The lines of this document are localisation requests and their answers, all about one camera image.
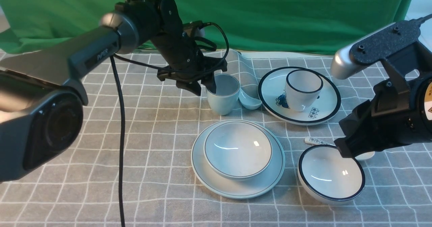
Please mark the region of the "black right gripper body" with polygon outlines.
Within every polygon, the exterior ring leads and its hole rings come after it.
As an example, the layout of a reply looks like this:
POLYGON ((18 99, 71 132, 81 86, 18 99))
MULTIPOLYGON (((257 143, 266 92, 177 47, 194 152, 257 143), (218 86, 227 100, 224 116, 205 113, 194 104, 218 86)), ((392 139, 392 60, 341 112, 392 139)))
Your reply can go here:
POLYGON ((358 153, 381 152, 391 148, 419 143, 419 135, 404 131, 395 123, 380 123, 372 117, 372 103, 367 100, 355 107, 350 114, 339 121, 344 136, 356 142, 358 153))

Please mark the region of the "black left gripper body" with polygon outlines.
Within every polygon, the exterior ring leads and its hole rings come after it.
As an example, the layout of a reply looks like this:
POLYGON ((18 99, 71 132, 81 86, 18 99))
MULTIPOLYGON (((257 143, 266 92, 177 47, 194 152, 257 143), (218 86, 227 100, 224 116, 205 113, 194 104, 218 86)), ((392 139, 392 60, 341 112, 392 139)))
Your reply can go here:
POLYGON ((180 34, 158 34, 156 48, 168 64, 157 71, 160 81, 171 79, 202 83, 205 75, 228 70, 226 59, 204 56, 194 37, 188 37, 184 31, 180 34))

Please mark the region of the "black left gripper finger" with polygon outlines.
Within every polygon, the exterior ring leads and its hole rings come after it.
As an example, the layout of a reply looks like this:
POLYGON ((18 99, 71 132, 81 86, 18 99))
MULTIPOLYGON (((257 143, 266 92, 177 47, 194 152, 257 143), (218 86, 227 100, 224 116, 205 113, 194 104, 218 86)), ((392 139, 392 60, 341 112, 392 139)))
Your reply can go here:
POLYGON ((187 90, 196 96, 201 96, 201 85, 199 82, 178 82, 177 88, 187 90))
POLYGON ((217 86, 215 82, 214 74, 207 74, 202 78, 202 85, 206 87, 211 93, 216 93, 217 86))

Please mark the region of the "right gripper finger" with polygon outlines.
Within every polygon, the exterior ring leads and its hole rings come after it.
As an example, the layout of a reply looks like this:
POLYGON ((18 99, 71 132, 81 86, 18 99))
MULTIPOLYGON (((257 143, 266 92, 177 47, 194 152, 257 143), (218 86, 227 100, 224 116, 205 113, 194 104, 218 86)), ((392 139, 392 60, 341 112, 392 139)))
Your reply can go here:
POLYGON ((347 139, 336 139, 334 144, 343 158, 355 158, 358 156, 358 145, 356 142, 347 139))

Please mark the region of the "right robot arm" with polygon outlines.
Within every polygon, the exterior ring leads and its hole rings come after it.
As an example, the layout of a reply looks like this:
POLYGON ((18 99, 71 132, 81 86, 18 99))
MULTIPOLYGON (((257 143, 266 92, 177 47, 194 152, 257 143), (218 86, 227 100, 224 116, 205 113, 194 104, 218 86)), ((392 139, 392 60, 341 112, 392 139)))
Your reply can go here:
POLYGON ((391 23, 335 53, 331 73, 337 79, 376 62, 388 76, 373 87, 372 100, 339 122, 345 136, 335 145, 343 158, 431 142, 431 51, 419 41, 420 26, 429 19, 391 23))

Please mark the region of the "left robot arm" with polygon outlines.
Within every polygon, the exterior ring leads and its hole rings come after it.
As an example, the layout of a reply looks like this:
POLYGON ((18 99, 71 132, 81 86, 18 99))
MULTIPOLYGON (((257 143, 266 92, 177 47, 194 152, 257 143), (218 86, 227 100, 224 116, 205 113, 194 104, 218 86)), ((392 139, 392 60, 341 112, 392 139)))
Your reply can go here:
POLYGON ((227 71, 225 58, 198 31, 210 22, 183 24, 174 0, 126 0, 104 15, 99 27, 33 53, 1 61, 0 179, 23 178, 70 147, 80 133, 88 96, 82 78, 110 57, 129 54, 147 41, 167 62, 160 81, 180 89, 215 92, 214 73, 227 71))

